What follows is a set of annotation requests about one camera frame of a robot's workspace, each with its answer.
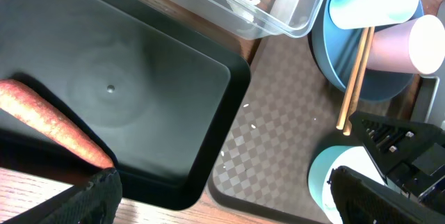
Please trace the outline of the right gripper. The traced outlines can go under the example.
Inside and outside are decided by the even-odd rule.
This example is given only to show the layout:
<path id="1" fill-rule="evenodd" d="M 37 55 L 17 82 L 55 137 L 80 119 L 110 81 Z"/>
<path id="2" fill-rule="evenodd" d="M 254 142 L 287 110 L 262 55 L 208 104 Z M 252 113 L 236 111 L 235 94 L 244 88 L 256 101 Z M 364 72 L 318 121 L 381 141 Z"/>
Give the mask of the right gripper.
<path id="1" fill-rule="evenodd" d="M 444 213 L 444 130 L 432 124 L 354 112 L 352 135 L 400 193 Z"/>

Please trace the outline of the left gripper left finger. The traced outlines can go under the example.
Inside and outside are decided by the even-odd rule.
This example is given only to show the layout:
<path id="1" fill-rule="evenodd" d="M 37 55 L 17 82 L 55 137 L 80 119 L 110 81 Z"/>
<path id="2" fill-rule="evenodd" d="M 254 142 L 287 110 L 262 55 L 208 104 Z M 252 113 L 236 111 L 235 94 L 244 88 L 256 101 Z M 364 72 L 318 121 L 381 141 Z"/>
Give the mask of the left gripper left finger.
<path id="1" fill-rule="evenodd" d="M 7 224 L 112 224 L 122 199 L 122 183 L 114 168 L 107 168 L 83 184 L 74 185 Z"/>

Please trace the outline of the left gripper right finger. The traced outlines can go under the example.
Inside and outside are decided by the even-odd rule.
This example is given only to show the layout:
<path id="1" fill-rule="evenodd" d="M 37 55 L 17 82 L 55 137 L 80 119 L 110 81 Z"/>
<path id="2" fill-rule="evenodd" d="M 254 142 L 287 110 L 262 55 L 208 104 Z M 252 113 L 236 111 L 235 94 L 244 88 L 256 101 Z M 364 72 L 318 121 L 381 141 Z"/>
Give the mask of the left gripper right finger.
<path id="1" fill-rule="evenodd" d="M 330 191 L 344 224 L 444 224 L 444 215 L 347 167 L 332 170 Z"/>

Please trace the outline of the light blue bowl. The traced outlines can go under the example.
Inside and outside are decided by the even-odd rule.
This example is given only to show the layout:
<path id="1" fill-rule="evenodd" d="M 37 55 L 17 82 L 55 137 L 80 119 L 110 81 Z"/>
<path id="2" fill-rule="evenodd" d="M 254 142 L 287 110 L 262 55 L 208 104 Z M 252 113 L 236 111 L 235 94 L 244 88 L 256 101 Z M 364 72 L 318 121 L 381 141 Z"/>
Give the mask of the light blue bowl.
<path id="1" fill-rule="evenodd" d="M 308 187 L 313 200 L 323 210 L 329 221 L 334 224 L 342 224 L 343 221 L 327 181 L 332 170 L 339 166 L 352 168 L 375 182 L 386 185 L 362 146 L 336 145 L 323 150 L 310 166 Z"/>

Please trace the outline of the wooden chopstick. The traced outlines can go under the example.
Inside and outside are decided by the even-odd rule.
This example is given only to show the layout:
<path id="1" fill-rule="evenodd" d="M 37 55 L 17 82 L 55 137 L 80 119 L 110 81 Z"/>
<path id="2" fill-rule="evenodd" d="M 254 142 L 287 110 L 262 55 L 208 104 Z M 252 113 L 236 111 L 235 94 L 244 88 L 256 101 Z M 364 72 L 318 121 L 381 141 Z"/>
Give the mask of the wooden chopstick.
<path id="1" fill-rule="evenodd" d="M 348 80 L 348 85 L 346 87 L 346 91 L 345 91 L 345 95 L 343 97 L 343 102 L 341 105 L 341 110 L 339 113 L 339 117 L 337 120 L 337 125 L 336 128 L 339 130 L 343 130 L 345 123 L 346 123 L 346 118 L 347 118 L 347 114 L 348 114 L 348 109 L 350 106 L 350 102 L 352 99 L 352 95 L 353 95 L 353 91 L 354 91 L 354 85 L 356 82 L 356 78 L 357 78 L 357 73 L 359 71 L 359 66 L 362 60 L 362 56 L 363 56 L 363 52 L 364 52 L 364 48 L 366 45 L 366 41 L 368 38 L 368 34 L 369 34 L 369 27 L 363 29 L 362 34 L 361 34 L 361 38 L 359 40 L 359 44 L 357 46 L 357 53 L 355 56 L 355 62 L 353 65 L 353 68 L 351 70 L 350 73 L 350 77 Z"/>
<path id="2" fill-rule="evenodd" d="M 374 27 L 368 28 L 368 34 L 366 36 L 364 51 L 362 52 L 362 59 L 359 64 L 358 71 L 356 71 L 355 85 L 353 88 L 352 98 L 351 98 L 350 105 L 348 108 L 346 123 L 343 128 L 343 134 L 345 136 L 349 136 L 352 131 L 352 123 L 349 120 L 349 117 L 357 110 L 357 105 L 358 105 L 359 96 L 360 96 L 360 93 L 362 90 L 362 84 L 363 84 L 364 75 L 366 72 L 366 66 L 368 63 L 369 54 L 371 51 L 371 45 L 372 45 L 374 33 L 375 33 Z"/>

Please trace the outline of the orange carrot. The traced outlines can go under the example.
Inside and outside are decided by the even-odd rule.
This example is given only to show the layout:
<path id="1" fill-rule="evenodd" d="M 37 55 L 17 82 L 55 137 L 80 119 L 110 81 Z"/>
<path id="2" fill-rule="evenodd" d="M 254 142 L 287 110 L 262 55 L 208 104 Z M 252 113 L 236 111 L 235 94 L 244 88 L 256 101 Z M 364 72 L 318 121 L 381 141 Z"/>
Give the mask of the orange carrot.
<path id="1" fill-rule="evenodd" d="M 21 82 L 12 79 L 1 81 L 1 110 L 96 167 L 114 166 L 109 155 L 87 134 Z"/>

